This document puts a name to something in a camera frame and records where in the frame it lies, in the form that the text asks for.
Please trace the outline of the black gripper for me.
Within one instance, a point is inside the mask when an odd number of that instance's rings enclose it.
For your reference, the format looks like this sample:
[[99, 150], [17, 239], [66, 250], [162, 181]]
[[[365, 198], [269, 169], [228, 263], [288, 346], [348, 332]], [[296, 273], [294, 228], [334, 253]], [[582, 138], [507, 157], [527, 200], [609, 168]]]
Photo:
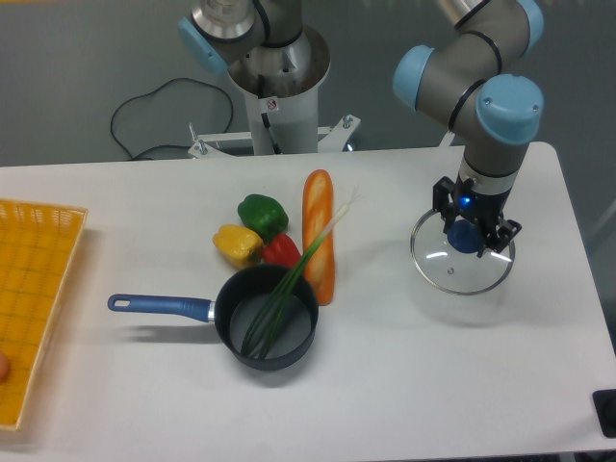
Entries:
[[456, 241], [480, 241], [478, 258], [488, 250], [501, 253], [521, 231], [518, 221], [503, 216], [514, 182], [514, 173], [492, 177], [472, 168], [460, 168], [456, 183], [442, 177], [432, 188], [432, 211], [441, 217], [443, 233], [454, 224]]

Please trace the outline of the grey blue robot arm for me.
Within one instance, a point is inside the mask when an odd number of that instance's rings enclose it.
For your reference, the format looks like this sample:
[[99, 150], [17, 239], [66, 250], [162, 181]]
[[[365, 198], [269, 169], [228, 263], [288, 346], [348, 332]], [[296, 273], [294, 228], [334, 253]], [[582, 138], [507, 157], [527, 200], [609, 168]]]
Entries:
[[[544, 107], [539, 88], [507, 66], [541, 37], [533, 1], [443, 1], [457, 31], [437, 51], [411, 48], [393, 77], [396, 97], [446, 125], [466, 147], [455, 179], [433, 189], [432, 208], [459, 251], [506, 249], [520, 231], [503, 215]], [[323, 37], [298, 1], [202, 1], [178, 24], [195, 60], [244, 93], [258, 154], [312, 153], [319, 143], [318, 89], [330, 67]]]

